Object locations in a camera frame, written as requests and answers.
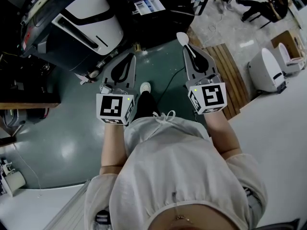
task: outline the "green floor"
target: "green floor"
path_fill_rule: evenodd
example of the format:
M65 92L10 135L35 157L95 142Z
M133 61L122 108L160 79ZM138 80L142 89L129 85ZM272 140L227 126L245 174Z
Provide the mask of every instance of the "green floor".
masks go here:
M172 76L184 67L182 46L177 40L136 53L136 57L135 89L139 90L142 82L149 81L156 101ZM160 112L167 114L175 110L176 116L195 120L188 91L183 87L186 80L184 70L174 77L158 105ZM96 176L104 136L104 125L95 116L95 95L101 80L81 86L74 74L55 69L49 82L50 89L60 94L61 105L40 123L25 126L16 144L21 156L36 172L42 188L78 184ZM204 123L203 117L197 119ZM6 149L6 156L22 172L28 188L39 187L34 173L13 147Z

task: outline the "shoe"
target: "shoe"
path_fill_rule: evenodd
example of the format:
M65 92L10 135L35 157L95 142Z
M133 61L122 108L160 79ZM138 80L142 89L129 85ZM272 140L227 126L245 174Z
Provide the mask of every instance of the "shoe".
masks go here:
M141 84L141 87L140 87L140 92L141 94L144 92L144 91L148 91L150 93L151 91L151 86L150 86L150 83L149 82L144 82Z
M222 14L225 14L226 12L226 6L227 6L227 3L225 1L221 1L220 4L219 4L219 9L221 11Z
M232 7L232 5L230 3L226 4L226 8L229 10L229 11L233 11L234 8Z

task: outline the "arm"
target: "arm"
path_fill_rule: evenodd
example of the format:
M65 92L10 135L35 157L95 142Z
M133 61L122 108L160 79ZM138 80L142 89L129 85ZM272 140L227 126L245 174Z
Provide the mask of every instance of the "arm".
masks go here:
M126 160L124 127L122 125L106 124L100 174L119 174Z
M204 116L213 144L225 160L242 153L236 134L222 111L207 113Z
M278 20L281 20L282 18L281 18L280 15L276 12L276 10L275 10L275 8L274 8L274 6L273 6L271 0L269 0L269 4L270 4L270 7L271 7L273 13L275 14L276 18L277 18Z

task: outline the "gray tiled floor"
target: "gray tiled floor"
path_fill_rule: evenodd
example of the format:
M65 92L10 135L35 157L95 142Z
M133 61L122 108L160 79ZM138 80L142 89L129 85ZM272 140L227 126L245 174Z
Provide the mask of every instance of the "gray tiled floor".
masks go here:
M263 17L251 23L243 23L240 18L249 7L238 5L234 0L232 1L234 11L226 11L226 14L223 15L223 20L218 23L222 18L218 9L219 2L220 0L216 2L209 0L203 14L195 17L191 27L200 41L205 43L205 47L215 46L221 43L227 45L240 70L248 92L252 97L255 94L255 89L248 74L248 62L250 62L262 48L272 47L271 39L286 30L298 29L298 26L290 13L288 13L283 20L277 23L270 23L262 29L259 28L268 22L268 20ZM213 35L213 32L211 32L208 27L217 23L217 30L214 37L206 42Z

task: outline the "wire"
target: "wire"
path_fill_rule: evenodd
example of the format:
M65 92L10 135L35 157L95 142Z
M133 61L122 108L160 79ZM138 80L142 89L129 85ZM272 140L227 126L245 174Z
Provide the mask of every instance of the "wire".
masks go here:
M17 147L15 146L15 144L13 144L13 146L14 146L14 149L15 149L16 153L18 154L18 156L22 159L22 161L24 161L24 159L22 158L22 156L21 156L20 153L18 152ZM36 174L35 171L30 167L30 165L26 163L26 161L24 161L24 163L26 164L26 166L29 167L30 170L32 170L32 172L33 172L34 175L36 176L37 182L38 182L38 185L39 185L39 196L41 196L42 187L40 186L40 182L39 182L39 178L38 178L37 174Z
M3 51L3 53L4 53L4 54L6 54L6 55L9 55L9 56L17 56L17 57L18 57L18 55L14 55L14 54L6 53L6 52L4 52L4 51Z
M218 23L216 23L215 25L209 25L209 26L208 26L209 31L213 32L213 35L212 35L212 37L211 37L210 39L208 39L207 41L205 41L205 42L202 44L203 47L204 47L204 45L205 45L207 42L209 42L211 39L213 39L213 37L214 37L214 35L215 35L215 33L216 33L216 30L217 30L217 25L218 25L220 22L222 22L222 20L223 20L223 15L222 15L221 20L220 20Z
M174 76L171 78L171 80L168 82L167 87L165 88L164 92L162 93L162 95L160 96L159 100L157 101L157 105L159 104L159 102L160 102L160 100L162 99L163 95L164 95L165 92L167 91L167 89L168 89L169 85L171 84L172 80L174 79L174 77L175 77L178 73L180 73L184 68L185 68L185 67L183 67L183 68L181 68L180 70L178 70L178 71L174 74Z

